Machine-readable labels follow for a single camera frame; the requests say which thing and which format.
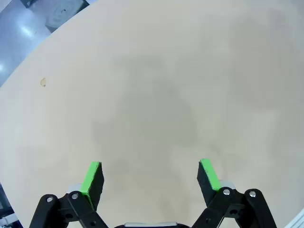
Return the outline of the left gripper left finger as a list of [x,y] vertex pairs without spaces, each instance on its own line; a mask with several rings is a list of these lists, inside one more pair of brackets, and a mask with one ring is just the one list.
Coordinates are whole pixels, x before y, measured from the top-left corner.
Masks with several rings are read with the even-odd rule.
[[91,163],[79,190],[58,198],[53,194],[42,196],[30,223],[31,228],[66,228],[78,221],[84,228],[106,228],[97,213],[104,184],[102,163]]

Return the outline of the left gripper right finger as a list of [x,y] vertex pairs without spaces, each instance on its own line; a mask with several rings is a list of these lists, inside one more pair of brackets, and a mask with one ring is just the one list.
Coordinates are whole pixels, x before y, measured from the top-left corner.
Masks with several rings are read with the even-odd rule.
[[197,180],[206,208],[193,228],[218,228],[224,218],[232,218],[240,228],[275,228],[268,204],[258,189],[244,193],[223,186],[209,159],[199,161]]

